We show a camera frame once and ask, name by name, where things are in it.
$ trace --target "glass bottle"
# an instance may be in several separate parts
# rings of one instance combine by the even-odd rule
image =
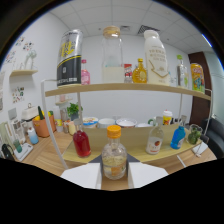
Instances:
[[[90,73],[86,69],[85,59],[82,60],[81,82],[82,82],[82,85],[90,85]]]
[[[179,127],[174,131],[173,138],[170,143],[170,146],[173,149],[180,149],[183,144],[183,141],[186,135],[186,132],[184,130],[186,119],[187,119],[187,116],[182,115],[181,121],[179,123]]]
[[[163,124],[163,118],[156,117],[156,122],[158,123],[158,126],[154,127],[150,131],[148,143],[146,146],[146,152],[152,155],[159,153],[164,137],[164,133],[161,128]]]
[[[183,64],[182,55],[177,55],[177,59],[178,59],[178,65],[177,65],[177,87],[187,88],[186,84],[188,83],[188,80],[186,80],[186,77],[185,77],[185,66]]]
[[[138,67],[132,73],[132,80],[134,83],[147,83],[147,71],[142,58],[138,58]]]
[[[110,125],[107,127],[108,144],[102,150],[104,174],[112,180],[120,179],[126,171],[127,151],[120,143],[121,127]]]
[[[124,64],[120,28],[108,26],[103,30],[102,82],[124,83]]]
[[[88,157],[91,154],[88,135],[82,130],[81,119],[74,121],[76,132],[73,135],[73,142],[79,157]]]

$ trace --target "orange bottle cap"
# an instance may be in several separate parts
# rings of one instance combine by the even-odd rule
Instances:
[[[120,138],[121,137],[121,127],[119,125],[110,125],[107,127],[107,137],[108,138]]]

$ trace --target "wooden shelf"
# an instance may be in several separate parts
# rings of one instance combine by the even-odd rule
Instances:
[[[138,83],[105,83],[92,85],[72,85],[60,87],[55,90],[46,91],[45,96],[55,96],[61,94],[69,94],[75,92],[92,92],[105,90],[146,90],[146,91],[161,91],[170,93],[182,93],[186,95],[196,96],[202,99],[211,100],[211,97],[201,92],[182,89],[178,87],[152,85],[152,84],[138,84]]]
[[[72,99],[68,99],[68,100],[65,100],[65,101],[63,101],[63,102],[57,102],[57,103],[55,103],[56,105],[60,105],[60,104],[63,104],[63,103],[66,103],[66,102],[69,102],[69,101],[71,101]]]
[[[149,132],[153,127],[122,128],[120,142],[125,146],[127,152],[131,156],[134,156],[136,159],[140,160],[140,162],[150,162],[177,155],[187,150],[190,150],[201,143],[201,140],[199,140],[196,145],[191,145],[186,140],[184,140],[180,149],[172,149],[170,147],[170,142],[172,140],[173,133],[177,129],[177,127],[178,124],[162,126],[164,132],[164,140],[160,152],[156,155],[149,155],[145,151]],[[63,153],[64,160],[79,163],[88,163],[89,161],[101,154],[103,147],[108,143],[107,129],[84,128],[84,131],[89,137],[91,155],[87,158],[78,157],[71,136],[71,143]]]
[[[38,70],[13,70],[10,76],[33,75]]]

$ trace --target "glass jar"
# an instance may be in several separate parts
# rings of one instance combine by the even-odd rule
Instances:
[[[104,28],[102,51],[102,82],[124,83],[122,39],[119,27]]]
[[[108,144],[102,150],[103,171],[107,178],[120,179],[126,171],[127,151],[120,143],[121,127],[107,127]]]

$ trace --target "blue bottle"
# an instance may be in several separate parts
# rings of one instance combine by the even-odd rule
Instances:
[[[184,137],[186,135],[185,130],[184,130],[185,121],[186,121],[186,116],[182,115],[179,127],[174,131],[173,138],[170,143],[170,146],[173,149],[179,149],[179,148],[181,148],[181,146],[183,144]]]

